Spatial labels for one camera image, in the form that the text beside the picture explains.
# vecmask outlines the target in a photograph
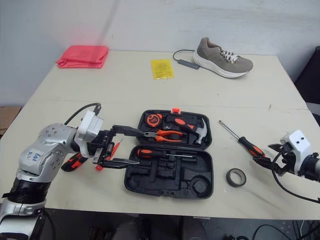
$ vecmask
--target tape roll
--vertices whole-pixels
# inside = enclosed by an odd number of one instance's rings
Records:
[[[237,183],[231,179],[231,174],[237,174],[240,177],[240,183]],[[245,173],[239,168],[232,168],[226,173],[226,180],[232,187],[241,187],[246,184],[247,177]]]

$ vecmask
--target gray sneaker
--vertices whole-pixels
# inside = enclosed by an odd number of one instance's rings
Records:
[[[254,64],[249,59],[227,52],[209,41],[208,37],[201,42],[193,54],[193,61],[199,66],[211,70],[225,78],[238,78],[247,74]]]

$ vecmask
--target yellow packet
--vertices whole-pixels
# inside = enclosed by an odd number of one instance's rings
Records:
[[[171,79],[174,77],[170,59],[151,60],[153,79]]]

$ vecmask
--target hammer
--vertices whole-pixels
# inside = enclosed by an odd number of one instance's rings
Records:
[[[198,138],[195,141],[195,144],[197,145],[201,145],[202,139],[207,135],[207,124],[205,123],[203,118],[202,118],[202,122],[203,122],[203,128],[197,127],[195,130],[195,133],[198,134]]]
[[[193,134],[197,134],[198,138],[195,141],[196,145],[201,145],[202,139],[207,135],[207,125],[206,125],[203,118],[202,118],[203,128],[198,127],[193,124],[190,124],[190,123],[187,123],[185,120],[183,120],[182,118],[178,118],[178,117],[168,116],[166,121],[168,123],[174,123],[175,125],[178,125],[182,129],[187,130],[188,132],[191,132]]]

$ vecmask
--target cardboard box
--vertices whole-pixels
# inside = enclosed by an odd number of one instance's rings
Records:
[[[0,107],[0,134],[3,134],[20,112],[20,106]]]

